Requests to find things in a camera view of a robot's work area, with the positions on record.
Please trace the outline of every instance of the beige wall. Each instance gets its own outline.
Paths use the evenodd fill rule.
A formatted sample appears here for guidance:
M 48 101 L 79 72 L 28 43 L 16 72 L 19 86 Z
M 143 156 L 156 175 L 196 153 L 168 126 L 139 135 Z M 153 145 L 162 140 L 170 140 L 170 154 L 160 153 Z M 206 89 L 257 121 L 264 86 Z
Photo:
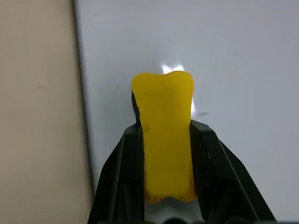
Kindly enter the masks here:
M 70 0 L 0 1 L 0 223 L 84 224 L 90 208 Z

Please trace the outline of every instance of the yellow object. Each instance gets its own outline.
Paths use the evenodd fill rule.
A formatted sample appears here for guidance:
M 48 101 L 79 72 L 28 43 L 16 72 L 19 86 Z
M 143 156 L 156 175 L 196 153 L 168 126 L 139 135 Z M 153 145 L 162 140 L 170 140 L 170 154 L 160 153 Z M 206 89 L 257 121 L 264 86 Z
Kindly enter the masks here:
M 193 89 L 192 76 L 184 71 L 133 78 L 143 130 L 146 202 L 196 198 L 189 134 Z

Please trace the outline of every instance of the white wall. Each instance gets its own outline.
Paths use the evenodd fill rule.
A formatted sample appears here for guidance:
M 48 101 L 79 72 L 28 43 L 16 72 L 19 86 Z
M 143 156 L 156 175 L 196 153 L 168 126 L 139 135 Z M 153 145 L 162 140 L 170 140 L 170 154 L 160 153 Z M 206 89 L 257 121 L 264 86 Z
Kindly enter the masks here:
M 0 223 L 84 224 L 89 175 L 69 0 L 0 1 Z
M 195 80 L 193 118 L 241 159 L 278 220 L 299 220 L 299 1 L 77 5 L 96 180 L 135 122 L 132 77 L 181 64 Z

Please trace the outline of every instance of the yellow foam block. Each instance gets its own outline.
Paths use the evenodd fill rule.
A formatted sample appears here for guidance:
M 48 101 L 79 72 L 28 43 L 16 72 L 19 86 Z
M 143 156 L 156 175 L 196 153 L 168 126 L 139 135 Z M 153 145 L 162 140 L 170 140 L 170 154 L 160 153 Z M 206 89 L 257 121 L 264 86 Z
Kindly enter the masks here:
M 132 81 L 143 130 L 146 202 L 196 198 L 189 134 L 193 89 L 184 71 L 142 73 Z

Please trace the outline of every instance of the white surface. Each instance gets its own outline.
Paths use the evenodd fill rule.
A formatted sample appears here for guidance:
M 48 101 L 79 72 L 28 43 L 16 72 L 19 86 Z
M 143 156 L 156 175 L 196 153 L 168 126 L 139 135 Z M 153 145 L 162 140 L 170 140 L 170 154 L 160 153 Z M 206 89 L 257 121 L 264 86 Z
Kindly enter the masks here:
M 278 220 L 299 220 L 299 1 L 77 6 L 95 179 L 135 122 L 133 76 L 181 65 L 195 81 L 192 118 L 239 157 Z

